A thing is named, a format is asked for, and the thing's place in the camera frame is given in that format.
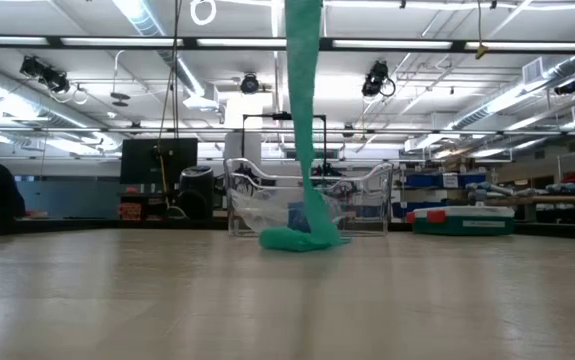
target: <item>floor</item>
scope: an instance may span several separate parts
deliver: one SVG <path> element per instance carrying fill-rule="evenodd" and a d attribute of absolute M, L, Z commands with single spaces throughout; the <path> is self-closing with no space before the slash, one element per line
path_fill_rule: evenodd
<path fill-rule="evenodd" d="M 575 359 L 575 240 L 0 238 L 0 360 Z"/>

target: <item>beige floor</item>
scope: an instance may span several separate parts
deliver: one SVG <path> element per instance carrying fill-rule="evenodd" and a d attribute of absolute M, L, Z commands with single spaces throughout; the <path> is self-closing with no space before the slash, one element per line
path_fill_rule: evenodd
<path fill-rule="evenodd" d="M 0 238 L 0 360 L 575 359 L 575 240 Z"/>

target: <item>clear plastic basket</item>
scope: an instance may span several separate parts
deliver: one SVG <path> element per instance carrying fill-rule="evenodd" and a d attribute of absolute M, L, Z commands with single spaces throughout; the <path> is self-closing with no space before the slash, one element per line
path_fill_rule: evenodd
<path fill-rule="evenodd" d="M 227 218 L 231 236 L 257 236 L 272 227 L 308 232 L 302 212 L 303 179 L 269 175 L 253 162 L 225 160 Z M 393 166 L 381 163 L 363 176 L 312 176 L 342 236 L 385 236 L 391 211 Z"/>

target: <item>ceiling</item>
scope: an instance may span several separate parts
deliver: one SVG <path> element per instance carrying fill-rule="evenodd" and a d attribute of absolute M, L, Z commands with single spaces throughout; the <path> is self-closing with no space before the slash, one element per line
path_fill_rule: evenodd
<path fill-rule="evenodd" d="M 147 0 L 153 15 L 167 34 L 173 33 L 173 0 Z M 324 8 L 325 29 L 329 37 L 477 39 L 478 14 L 475 9 L 446 11 L 418 9 L 411 6 L 374 8 L 373 1 L 353 1 L 344 7 L 339 1 L 328 2 Z M 439 4 L 462 4 L 470 1 L 442 1 Z M 519 5 L 521 1 L 511 4 Z M 570 1 L 531 1 L 533 7 L 571 6 Z M 179 36 L 284 36 L 283 10 L 277 6 L 279 32 L 272 34 L 271 1 L 216 1 L 217 15 L 205 26 L 195 24 L 190 15 L 190 1 L 183 2 Z M 207 5 L 198 6 L 198 15 L 205 17 Z M 524 11 L 499 7 L 482 7 L 483 38 L 494 40 L 575 41 L 575 9 L 557 11 Z M 127 18 L 111 0 L 0 0 L 0 34 L 6 35 L 138 35 Z M 19 72 L 24 56 L 37 56 L 58 70 L 66 71 L 71 82 L 89 94 L 79 105 L 65 103 L 80 114 L 109 127 L 126 127 L 140 121 L 143 127 L 160 127 L 166 95 L 169 67 L 154 51 L 126 51 L 119 58 L 114 84 L 114 57 L 117 51 L 104 50 L 30 50 L 1 49 L 0 73 L 48 94 L 36 81 L 27 81 Z M 455 114 L 480 103 L 486 95 L 522 76 L 522 67 L 538 55 L 487 54 L 481 60 L 473 55 L 422 54 L 386 52 L 321 52 L 316 73 L 314 112 L 326 114 L 330 128 L 345 123 L 373 129 L 433 128 L 432 113 Z M 268 90 L 276 89 L 275 64 L 272 51 L 187 51 L 182 57 L 190 71 L 201 81 L 213 83 L 224 102 L 240 96 L 237 84 L 245 73 L 256 73 Z M 289 111 L 285 54 L 278 53 L 283 86 L 281 107 Z M 397 64 L 397 92 L 368 107 L 360 92 L 365 74 L 376 60 L 387 61 L 390 72 Z M 129 107 L 112 105 L 109 95 L 116 91 L 130 95 Z M 273 109 L 270 93 L 255 95 L 264 111 Z M 69 94 L 58 95 L 64 101 Z M 568 101 L 550 99 L 555 104 Z M 515 115 L 516 120 L 532 116 L 547 108 L 544 92 L 536 94 L 502 114 Z M 181 127 L 219 127 L 221 116 L 180 106 L 180 117 L 188 121 Z M 172 126 L 172 111 L 165 110 L 163 126 Z M 265 127 L 276 126 L 265 122 Z M 206 141 L 222 141 L 223 136 L 210 134 Z M 400 143 L 405 135 L 382 136 L 377 142 Z"/>

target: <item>black monitor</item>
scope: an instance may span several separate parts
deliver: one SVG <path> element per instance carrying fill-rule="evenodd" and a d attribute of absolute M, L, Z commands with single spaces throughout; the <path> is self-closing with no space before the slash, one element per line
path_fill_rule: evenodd
<path fill-rule="evenodd" d="M 158 139 L 125 140 L 123 156 L 120 162 L 121 184 L 162 184 L 160 159 L 156 147 Z M 180 181 L 180 173 L 196 166 L 198 159 L 198 140 L 163 139 L 160 140 L 160 152 L 165 164 L 167 186 Z"/>

